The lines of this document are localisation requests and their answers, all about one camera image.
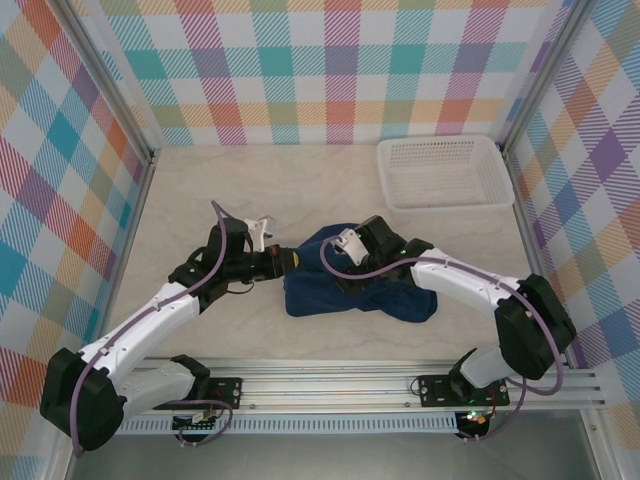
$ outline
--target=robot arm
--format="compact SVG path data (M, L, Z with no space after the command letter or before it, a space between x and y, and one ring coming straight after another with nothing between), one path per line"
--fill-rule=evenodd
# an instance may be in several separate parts
M158 405L206 399L210 390L208 370L185 355L172 358L159 369L135 375L132 371L175 329L223 296L230 283L279 278L297 266L297 254L292 249L265 247L265 238L275 228L270 217L244 222L224 218L221 222L226 248L212 278L196 286L212 271L223 250L220 223L212 228L207 245L194 251L169 275L159 292L120 326L78 353L63 348L49 361L40 412L67 435L71 435L74 388L82 372L91 366L81 382L76 409L78 439L84 449L100 447L123 421ZM141 316L149 310L151 313Z
M428 242L406 242L378 216L343 231L332 243L353 263L346 275L339 276L338 284L345 291L366 288L382 277L443 293L495 318L498 344L468 352L449 374L451 390L461 402L469 400L477 389L513 374L538 380L554 364L551 345L518 294L540 314L559 352L564 352L576 336L558 297L541 276L532 274L520 280L480 270ZM403 264L409 258L422 261ZM394 263L399 265L381 276L362 278Z

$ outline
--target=navy towel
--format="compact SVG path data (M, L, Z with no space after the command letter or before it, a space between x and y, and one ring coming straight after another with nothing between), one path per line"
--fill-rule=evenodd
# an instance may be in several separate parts
M382 310L404 322L427 321L438 308L436 293L430 290L376 280L363 292L350 294L336 285L335 277L322 265L320 245L324 239L354 227L356 224L353 223L329 225L296 250L300 266L284 277L287 313L293 317L304 317L358 308L363 312ZM327 259L338 270L345 270L351 264L347 255L339 255L329 247Z

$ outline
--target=beige marble surface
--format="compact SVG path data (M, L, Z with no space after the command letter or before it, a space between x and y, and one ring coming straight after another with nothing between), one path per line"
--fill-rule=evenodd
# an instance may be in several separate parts
M142 215L111 317L115 326L148 301L206 243L216 199L239 218L278 219L274 242L297 246L324 225L383 215L405 238L430 241L459 260L497 273L529 273L510 209L398 218L386 208L371 146L166 148ZM457 359L494 341L493 320L440 295L423 324L351 311L291 318L282 281L227 295L154 352L275 359Z

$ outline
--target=white basket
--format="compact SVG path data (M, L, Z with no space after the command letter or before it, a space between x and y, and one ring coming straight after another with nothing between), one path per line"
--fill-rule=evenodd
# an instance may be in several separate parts
M481 135L384 140L378 168L396 212L495 209L515 201L500 152Z

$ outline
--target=colorful plaid backdrop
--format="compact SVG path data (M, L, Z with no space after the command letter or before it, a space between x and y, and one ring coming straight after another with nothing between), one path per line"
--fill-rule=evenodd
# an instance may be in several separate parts
M640 0L601 0L516 149L545 268L640 478Z
M46 363L96 333L144 163L45 0L0 12L0 478L27 480Z
M489 133L561 3L100 0L175 145Z

